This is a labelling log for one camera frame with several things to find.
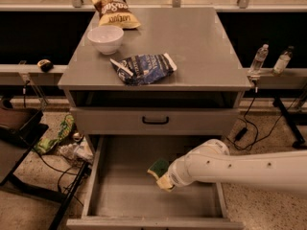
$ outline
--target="dark blue snack bag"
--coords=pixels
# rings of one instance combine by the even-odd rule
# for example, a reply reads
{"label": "dark blue snack bag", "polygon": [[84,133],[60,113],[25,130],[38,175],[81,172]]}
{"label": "dark blue snack bag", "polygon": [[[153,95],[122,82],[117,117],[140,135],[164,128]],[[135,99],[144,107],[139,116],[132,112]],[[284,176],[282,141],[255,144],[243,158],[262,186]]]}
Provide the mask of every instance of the dark blue snack bag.
{"label": "dark blue snack bag", "polygon": [[127,85],[150,84],[170,76],[177,70],[168,54],[141,55],[110,61],[118,77]]}

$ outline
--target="floor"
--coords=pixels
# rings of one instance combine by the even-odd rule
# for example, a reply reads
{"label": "floor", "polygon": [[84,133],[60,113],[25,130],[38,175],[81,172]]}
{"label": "floor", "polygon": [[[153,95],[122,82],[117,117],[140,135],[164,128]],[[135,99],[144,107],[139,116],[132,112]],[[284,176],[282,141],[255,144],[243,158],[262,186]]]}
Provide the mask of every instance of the floor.
{"label": "floor", "polygon": [[[250,101],[244,100],[242,102],[242,114],[246,112]],[[271,105],[268,101],[255,102],[246,116],[249,121],[257,125],[259,138],[270,133],[275,121],[280,116],[279,110]],[[65,104],[60,104],[56,108],[47,108],[42,119],[42,123],[49,125],[49,129],[45,133],[46,137],[54,138],[57,135],[59,124],[67,113],[68,107],[66,108]],[[251,150],[238,151],[230,141],[233,141],[236,133],[244,126],[244,122],[238,119],[227,136],[229,140],[223,139],[233,155],[295,150],[292,148],[295,137],[282,117],[267,139],[255,144]],[[307,129],[304,126],[299,128],[303,136],[307,138]],[[248,132],[238,145],[243,148],[253,141],[254,135],[254,126],[248,125]],[[62,171],[71,166],[67,160],[56,152],[43,155],[43,159],[49,165]],[[61,172],[56,172],[47,167],[34,152],[30,152],[15,174],[30,184],[53,190],[57,189],[58,180],[61,176]],[[70,184],[73,177],[72,175],[62,177],[60,186],[63,190]],[[82,203],[87,191],[87,181],[85,180],[77,191],[76,198],[72,200],[59,229],[68,229],[65,224],[68,218],[79,218],[81,216]],[[307,197],[267,192],[237,184],[223,184],[223,188],[228,217],[232,221],[242,222],[246,230],[307,229]],[[5,230],[48,229],[59,207],[57,203],[49,200],[3,191],[0,191],[0,201],[0,227]]]}

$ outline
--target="cabinet top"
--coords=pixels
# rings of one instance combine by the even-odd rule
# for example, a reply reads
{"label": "cabinet top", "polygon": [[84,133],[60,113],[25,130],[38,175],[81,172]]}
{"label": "cabinet top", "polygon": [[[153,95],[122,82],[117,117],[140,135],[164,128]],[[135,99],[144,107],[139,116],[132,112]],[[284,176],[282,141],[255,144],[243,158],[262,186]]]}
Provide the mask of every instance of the cabinet top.
{"label": "cabinet top", "polygon": [[[244,91],[250,84],[213,8],[130,9],[141,26],[125,30],[117,53],[104,56],[88,41],[87,32],[98,26],[94,14],[71,58],[59,87],[67,90],[205,90]],[[111,66],[110,58],[168,53],[175,73],[159,82],[126,86]]]}

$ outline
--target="brown snack bag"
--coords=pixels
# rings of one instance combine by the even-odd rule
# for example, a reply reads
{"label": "brown snack bag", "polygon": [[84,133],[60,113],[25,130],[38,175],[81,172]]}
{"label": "brown snack bag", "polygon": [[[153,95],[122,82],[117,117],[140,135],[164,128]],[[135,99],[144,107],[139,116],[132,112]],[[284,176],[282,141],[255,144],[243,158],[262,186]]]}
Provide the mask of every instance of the brown snack bag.
{"label": "brown snack bag", "polygon": [[99,12],[99,26],[113,25],[132,29],[141,24],[130,12],[126,0],[91,0]]}

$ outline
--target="drawer handle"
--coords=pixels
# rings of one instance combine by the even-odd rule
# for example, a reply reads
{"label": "drawer handle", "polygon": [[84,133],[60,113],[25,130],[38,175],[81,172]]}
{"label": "drawer handle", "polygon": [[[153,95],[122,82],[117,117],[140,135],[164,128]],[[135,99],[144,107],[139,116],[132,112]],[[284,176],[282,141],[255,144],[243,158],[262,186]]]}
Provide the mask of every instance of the drawer handle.
{"label": "drawer handle", "polygon": [[145,125],[166,125],[169,123],[170,118],[166,117],[165,121],[148,121],[146,120],[146,117],[143,116],[142,121]]}

